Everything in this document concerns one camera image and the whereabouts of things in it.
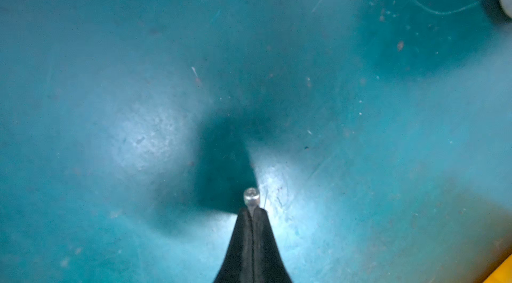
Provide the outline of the silver screw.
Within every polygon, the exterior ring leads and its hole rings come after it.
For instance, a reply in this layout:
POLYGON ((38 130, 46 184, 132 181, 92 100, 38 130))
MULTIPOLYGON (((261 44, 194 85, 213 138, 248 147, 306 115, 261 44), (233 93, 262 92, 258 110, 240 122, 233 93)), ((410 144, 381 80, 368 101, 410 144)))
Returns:
POLYGON ((258 188, 248 188, 243 193, 243 200, 248 208, 255 208, 260 205, 261 195, 258 188))

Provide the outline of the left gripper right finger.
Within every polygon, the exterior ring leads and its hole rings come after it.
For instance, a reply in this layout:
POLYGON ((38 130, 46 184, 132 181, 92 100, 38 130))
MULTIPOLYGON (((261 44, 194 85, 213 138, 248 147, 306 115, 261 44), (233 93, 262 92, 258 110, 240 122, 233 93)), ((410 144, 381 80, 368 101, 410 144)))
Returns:
POLYGON ((272 231, 266 210, 253 212, 253 281, 292 283, 272 231))

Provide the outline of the yellow plastic storage box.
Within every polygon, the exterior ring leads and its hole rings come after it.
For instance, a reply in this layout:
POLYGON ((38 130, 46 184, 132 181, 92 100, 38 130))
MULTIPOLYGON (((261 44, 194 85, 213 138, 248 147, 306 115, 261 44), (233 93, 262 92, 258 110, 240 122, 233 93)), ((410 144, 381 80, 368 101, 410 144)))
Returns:
POLYGON ((483 283, 512 283, 512 255, 504 260, 483 283))

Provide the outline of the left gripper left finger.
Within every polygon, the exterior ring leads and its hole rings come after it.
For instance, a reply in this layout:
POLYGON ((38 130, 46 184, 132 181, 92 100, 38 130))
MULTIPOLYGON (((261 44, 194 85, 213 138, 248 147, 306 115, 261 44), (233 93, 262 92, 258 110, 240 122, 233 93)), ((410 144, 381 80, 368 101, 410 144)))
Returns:
POLYGON ((214 283, 250 283, 253 271, 253 223, 248 208, 237 216, 224 261, 214 283))

